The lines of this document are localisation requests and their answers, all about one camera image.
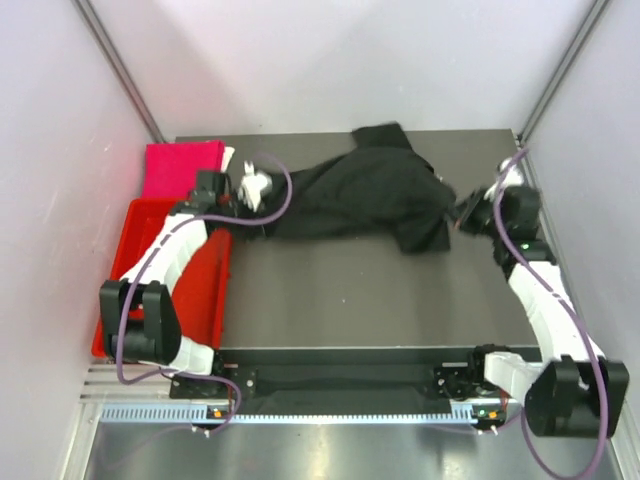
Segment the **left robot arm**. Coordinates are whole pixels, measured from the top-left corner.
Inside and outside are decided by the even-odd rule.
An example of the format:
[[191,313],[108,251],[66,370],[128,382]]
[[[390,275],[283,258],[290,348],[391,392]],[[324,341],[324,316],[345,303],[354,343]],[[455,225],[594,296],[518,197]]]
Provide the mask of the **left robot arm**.
[[183,334],[172,293],[214,232],[201,216],[233,215],[230,193],[228,174],[199,171],[195,188],[170,208],[142,257],[99,291],[102,343],[109,357],[192,374],[194,387],[209,397],[224,390],[227,374],[215,365],[213,347]]

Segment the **black t-shirt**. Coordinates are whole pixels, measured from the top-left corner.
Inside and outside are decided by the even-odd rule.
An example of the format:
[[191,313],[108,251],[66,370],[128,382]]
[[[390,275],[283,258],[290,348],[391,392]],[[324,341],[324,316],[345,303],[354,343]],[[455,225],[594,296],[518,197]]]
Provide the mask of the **black t-shirt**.
[[229,225],[242,240],[329,240],[388,235],[404,254],[447,252],[447,215],[454,190],[411,145],[399,123],[353,131],[354,147],[290,174],[274,172],[261,209],[238,206],[240,217],[285,213],[259,226]]

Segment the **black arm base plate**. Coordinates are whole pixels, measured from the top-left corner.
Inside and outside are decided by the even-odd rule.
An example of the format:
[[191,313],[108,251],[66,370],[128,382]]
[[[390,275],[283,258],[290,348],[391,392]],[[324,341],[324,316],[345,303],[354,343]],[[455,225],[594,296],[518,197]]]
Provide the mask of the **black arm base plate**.
[[228,348],[217,373],[243,414],[442,413],[455,402],[507,404],[470,373],[465,347]]

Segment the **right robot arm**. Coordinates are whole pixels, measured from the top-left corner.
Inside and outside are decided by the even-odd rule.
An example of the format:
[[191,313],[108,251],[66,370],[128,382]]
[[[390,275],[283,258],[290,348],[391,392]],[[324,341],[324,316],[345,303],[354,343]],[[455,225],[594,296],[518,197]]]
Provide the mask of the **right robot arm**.
[[611,438],[629,372],[576,326],[560,267],[538,235],[540,208],[539,192],[520,185],[507,187],[498,205],[477,190],[449,209],[459,230],[492,240],[494,260],[521,302],[541,354],[534,366],[505,347],[491,347],[467,370],[467,384],[481,396],[505,391],[523,406],[538,437]]

